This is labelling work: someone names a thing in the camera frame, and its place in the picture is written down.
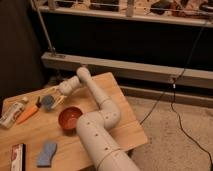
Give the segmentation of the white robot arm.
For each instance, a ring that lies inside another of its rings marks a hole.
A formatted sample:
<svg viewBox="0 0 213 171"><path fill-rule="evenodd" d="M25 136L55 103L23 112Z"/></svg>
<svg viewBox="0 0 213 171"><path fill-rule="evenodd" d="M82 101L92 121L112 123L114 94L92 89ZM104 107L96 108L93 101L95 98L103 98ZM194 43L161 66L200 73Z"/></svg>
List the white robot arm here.
<svg viewBox="0 0 213 171"><path fill-rule="evenodd" d="M108 132L121 119L119 106L93 80L87 68L79 67L75 76L54 87L60 96L52 109L81 85L89 89L99 106L98 110L83 114L76 124L77 134L96 171L140 171Z"/></svg>

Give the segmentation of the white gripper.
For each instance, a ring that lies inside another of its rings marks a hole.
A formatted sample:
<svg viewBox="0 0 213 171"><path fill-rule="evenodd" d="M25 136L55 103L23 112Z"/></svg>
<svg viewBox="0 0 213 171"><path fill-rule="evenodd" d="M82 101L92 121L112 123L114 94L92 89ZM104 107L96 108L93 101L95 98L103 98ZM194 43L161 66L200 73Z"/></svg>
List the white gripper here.
<svg viewBox="0 0 213 171"><path fill-rule="evenodd" d="M60 103L62 103L67 96L72 92L74 92L77 88L81 86L81 82L77 76L73 76L70 79L67 79L59 84L59 86L48 87L44 93L57 93L58 90L62 94L55 101L53 108L57 107Z"/></svg>

